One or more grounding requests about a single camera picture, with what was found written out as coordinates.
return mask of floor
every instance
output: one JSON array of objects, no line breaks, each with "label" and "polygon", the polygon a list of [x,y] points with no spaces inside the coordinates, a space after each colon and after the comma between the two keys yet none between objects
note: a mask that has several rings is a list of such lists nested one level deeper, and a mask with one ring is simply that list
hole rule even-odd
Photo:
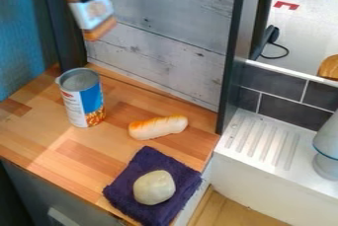
[{"label": "floor", "polygon": [[195,210],[188,226],[287,226],[209,188]]},{"label": "floor", "polygon": [[[295,10],[274,7],[278,1],[299,6]],[[281,59],[260,57],[258,61],[316,75],[324,58],[338,54],[337,20],[337,0],[273,0],[268,24],[280,28],[277,43],[287,47],[290,54]],[[283,53],[271,45],[264,50],[265,55],[271,56]]]}]

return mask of blue wall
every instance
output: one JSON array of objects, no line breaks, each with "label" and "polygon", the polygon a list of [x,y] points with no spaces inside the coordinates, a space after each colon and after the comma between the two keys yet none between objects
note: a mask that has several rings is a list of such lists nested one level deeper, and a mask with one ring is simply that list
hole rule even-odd
[{"label": "blue wall", "polygon": [[56,61],[45,0],[0,0],[0,101]]}]

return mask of wooden board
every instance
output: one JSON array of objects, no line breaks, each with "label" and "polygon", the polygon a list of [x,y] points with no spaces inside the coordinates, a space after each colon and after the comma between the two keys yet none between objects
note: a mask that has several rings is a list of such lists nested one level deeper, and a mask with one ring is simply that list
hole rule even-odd
[{"label": "wooden board", "polygon": [[99,65],[217,111],[223,55],[123,24],[87,50]]},{"label": "wooden board", "polygon": [[217,111],[233,0],[112,0],[89,61]]},{"label": "wooden board", "polygon": [[[0,103],[0,157],[137,224],[113,208],[102,189],[144,145],[201,171],[218,140],[213,133],[216,114],[103,68],[89,67],[102,75],[105,121],[91,128],[72,126],[54,83],[59,72],[49,69]],[[146,141],[128,136],[131,121],[171,113],[188,117],[187,130]]]},{"label": "wooden board", "polygon": [[288,226],[289,224],[227,199],[210,187],[188,226]]},{"label": "wooden board", "polygon": [[233,0],[112,0],[120,22],[225,53]]}]

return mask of electrical cord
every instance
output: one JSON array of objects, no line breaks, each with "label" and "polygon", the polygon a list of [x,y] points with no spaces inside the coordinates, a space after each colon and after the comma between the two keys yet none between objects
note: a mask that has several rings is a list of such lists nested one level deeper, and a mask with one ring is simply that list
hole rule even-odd
[{"label": "electrical cord", "polygon": [[262,57],[264,57],[266,59],[278,59],[278,58],[282,58],[282,57],[285,57],[285,56],[289,55],[290,51],[289,51],[288,48],[286,48],[286,47],[284,47],[284,46],[282,46],[280,44],[274,43],[274,42],[268,42],[268,43],[272,44],[274,46],[277,46],[279,48],[282,48],[286,53],[283,54],[283,55],[281,55],[281,56],[266,56],[266,55],[261,54]]}]

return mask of tin can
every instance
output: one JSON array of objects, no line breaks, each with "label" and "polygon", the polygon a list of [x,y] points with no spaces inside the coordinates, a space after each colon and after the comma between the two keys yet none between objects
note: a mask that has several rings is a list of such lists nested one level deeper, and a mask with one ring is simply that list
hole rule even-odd
[{"label": "tin can", "polygon": [[99,74],[75,68],[56,78],[69,121],[77,127],[99,124],[106,116]]}]

